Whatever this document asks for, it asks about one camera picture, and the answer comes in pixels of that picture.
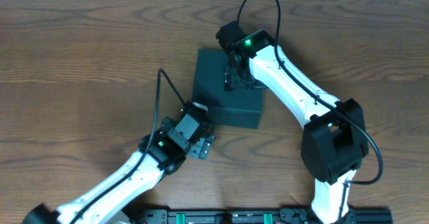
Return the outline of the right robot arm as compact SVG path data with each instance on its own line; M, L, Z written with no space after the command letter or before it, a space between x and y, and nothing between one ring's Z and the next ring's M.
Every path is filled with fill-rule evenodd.
M265 85L302 126L301 157L315 179L311 209L316 218L322 223L345 220L349 185L369 152L361 106L314 84L265 30L246 34L240 27L222 27L216 39L233 72L243 81Z

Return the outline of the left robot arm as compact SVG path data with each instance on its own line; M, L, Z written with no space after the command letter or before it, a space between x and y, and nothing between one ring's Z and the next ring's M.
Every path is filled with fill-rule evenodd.
M38 205L22 222L107 223L136 197L175 173L187 158L205 159L214 140L213 128L206 117L186 115L179 121L166 117L112 175L53 211Z

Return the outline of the dark green gift box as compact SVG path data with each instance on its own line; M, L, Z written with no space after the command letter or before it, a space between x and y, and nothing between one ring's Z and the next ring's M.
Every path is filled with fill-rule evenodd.
M228 63L222 51L198 50L192 100L208 107L208 118L215 125L257 129L263 111L263 90L226 90L224 68Z

